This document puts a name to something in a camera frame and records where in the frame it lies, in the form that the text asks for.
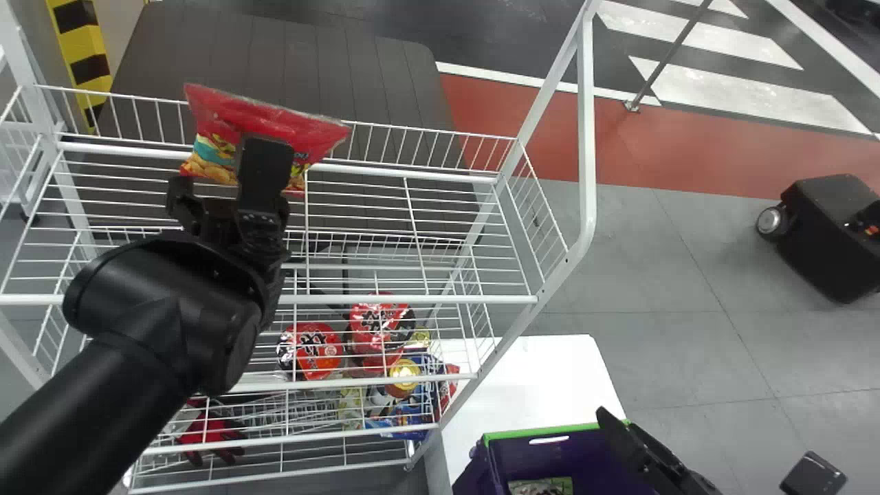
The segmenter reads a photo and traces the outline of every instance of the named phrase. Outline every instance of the floor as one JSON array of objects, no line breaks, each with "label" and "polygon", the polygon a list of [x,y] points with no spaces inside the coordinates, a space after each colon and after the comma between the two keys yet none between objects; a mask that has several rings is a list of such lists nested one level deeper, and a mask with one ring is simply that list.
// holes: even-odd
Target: floor
[{"label": "floor", "polygon": [[[210,3],[424,43],[446,72],[455,127],[501,134],[516,132],[536,91],[529,78],[546,71],[579,4]],[[848,475],[844,495],[880,485],[880,298],[834,305],[753,229],[798,178],[850,172],[880,189],[876,65],[817,30],[834,33],[827,12],[802,3],[715,0],[649,94],[659,106],[630,114],[597,99],[596,238],[527,330],[593,335],[627,416],[725,495],[779,492],[807,449]],[[695,4],[605,2],[594,25],[597,86],[624,98],[638,91]],[[578,229],[568,207],[574,97],[554,96],[529,148],[567,235]],[[494,314],[495,328],[513,316]],[[423,471],[385,476],[401,493],[424,491]],[[352,490],[350,480],[320,483]],[[316,489],[284,481],[211,493],[243,490]]]}]

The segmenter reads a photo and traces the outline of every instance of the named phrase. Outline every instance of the wire shelf rack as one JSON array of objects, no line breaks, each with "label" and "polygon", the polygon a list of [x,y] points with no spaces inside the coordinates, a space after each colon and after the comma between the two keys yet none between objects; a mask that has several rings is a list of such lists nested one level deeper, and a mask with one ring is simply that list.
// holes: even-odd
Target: wire shelf rack
[{"label": "wire shelf rack", "polygon": [[[26,294],[27,298],[7,300],[57,304],[67,281],[96,255],[145,235],[179,228],[165,213],[165,182],[176,174],[180,157],[187,152],[175,151],[178,154],[166,157],[167,151],[143,146],[175,145],[161,129],[185,128],[181,120],[188,115],[185,101],[52,86],[40,90],[58,92],[56,96],[64,101],[75,95],[104,97],[109,109],[117,110],[102,114],[96,131],[100,132],[101,122],[110,120],[112,125],[104,125],[118,132],[57,132],[59,139],[75,137],[78,142],[59,143],[71,151],[52,164],[53,180],[41,184],[34,207],[37,217],[48,221],[28,224],[0,284],[0,301],[4,295]],[[119,118],[122,104],[116,105],[115,99],[130,102],[132,114],[141,119],[136,129],[143,140],[119,137],[127,135],[121,130],[127,121]],[[142,104],[155,112],[136,112]],[[167,107],[173,111],[166,112]],[[142,122],[146,115],[153,117],[152,125]],[[177,125],[157,125],[162,115],[170,115]],[[516,139],[349,124],[351,137],[334,151],[346,158],[314,165],[306,174],[304,200],[290,200],[287,241],[292,262],[285,267],[290,276],[282,302],[536,301],[535,288],[568,252],[568,246],[528,154]],[[148,131],[156,128],[160,141],[149,136]],[[356,154],[358,132],[365,137],[363,149]],[[123,145],[96,145],[95,140]],[[381,148],[374,144],[377,141],[383,142]],[[395,141],[388,151],[387,142]],[[448,144],[440,146],[442,154],[437,142]],[[371,156],[373,147],[376,157]],[[521,148],[522,158],[504,187],[495,187],[502,159],[515,147]],[[113,154],[104,154],[108,148]],[[448,153],[449,148],[456,152]],[[124,155],[146,151],[149,158]],[[346,165],[335,165],[340,162]],[[234,191],[208,182],[200,182],[196,189],[202,196],[229,197]],[[72,206],[71,197],[77,198]],[[465,286],[460,294],[451,294],[452,279]],[[394,297],[363,298],[375,292]]]},{"label": "wire shelf rack", "polygon": [[[597,5],[578,12],[516,137],[347,122],[348,138],[312,164],[303,197],[289,200],[282,296],[244,375],[172,418],[129,470],[131,492],[413,467],[592,241]],[[43,84],[15,30],[0,41],[18,84],[0,106],[0,219],[13,202],[26,219],[0,271],[0,348],[37,388],[89,345],[60,306],[80,269],[180,229],[165,212],[166,182],[191,152],[195,125],[183,100]],[[569,244],[525,144],[575,53],[581,224]],[[194,192],[236,194],[206,181]],[[384,346],[370,355],[349,342],[358,304],[412,310],[414,338],[394,359]],[[503,329],[490,314],[499,306],[517,315]],[[10,332],[5,316],[19,309],[27,317]],[[342,341],[322,380],[307,379],[295,359],[291,369],[279,363],[282,336],[303,323]],[[396,366],[402,359],[407,373]],[[383,402],[402,389],[405,397]]]}]

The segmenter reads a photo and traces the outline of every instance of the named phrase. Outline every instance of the red noodle package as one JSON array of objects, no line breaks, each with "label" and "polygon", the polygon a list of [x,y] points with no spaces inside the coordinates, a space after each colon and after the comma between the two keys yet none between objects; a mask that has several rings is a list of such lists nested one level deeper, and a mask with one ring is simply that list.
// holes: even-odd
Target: red noodle package
[{"label": "red noodle package", "polygon": [[348,126],[321,115],[304,114],[202,85],[183,87],[195,117],[193,153],[180,173],[237,185],[235,149],[245,133],[282,140],[293,147],[288,192],[301,195],[303,173],[345,140]]}]

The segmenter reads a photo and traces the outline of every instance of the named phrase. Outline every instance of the crosswalk stripe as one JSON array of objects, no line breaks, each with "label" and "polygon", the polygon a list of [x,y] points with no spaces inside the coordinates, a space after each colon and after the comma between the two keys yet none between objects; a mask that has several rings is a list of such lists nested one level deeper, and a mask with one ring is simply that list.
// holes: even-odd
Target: crosswalk stripe
[{"label": "crosswalk stripe", "polygon": [[[630,56],[644,78],[657,62]],[[871,134],[829,94],[669,64],[651,86],[661,101]]]},{"label": "crosswalk stripe", "polygon": [[[682,4],[689,5],[699,5],[702,4],[702,0],[672,0],[673,2],[679,2]],[[714,0],[711,4],[709,4],[709,9],[711,11],[721,12],[723,14],[729,14],[731,16],[737,16],[739,18],[749,18],[745,15],[743,11],[739,10],[739,7],[733,4],[730,0]]]},{"label": "crosswalk stripe", "polygon": [[[598,16],[608,29],[672,42],[687,24],[687,19],[649,11],[617,2],[603,2]],[[726,27],[697,23],[687,36],[685,46],[764,63],[773,63],[791,69],[803,70],[795,59],[775,41]]]}]

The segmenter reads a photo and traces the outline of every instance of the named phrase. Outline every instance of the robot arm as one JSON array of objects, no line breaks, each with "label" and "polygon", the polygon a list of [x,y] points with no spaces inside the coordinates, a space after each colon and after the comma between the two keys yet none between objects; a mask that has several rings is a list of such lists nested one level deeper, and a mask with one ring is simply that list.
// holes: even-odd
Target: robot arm
[{"label": "robot arm", "polygon": [[184,232],[118,247],[64,294],[92,342],[0,425],[0,493],[106,493],[195,392],[235,385],[283,285],[293,150],[246,137],[235,200],[169,181]]}]

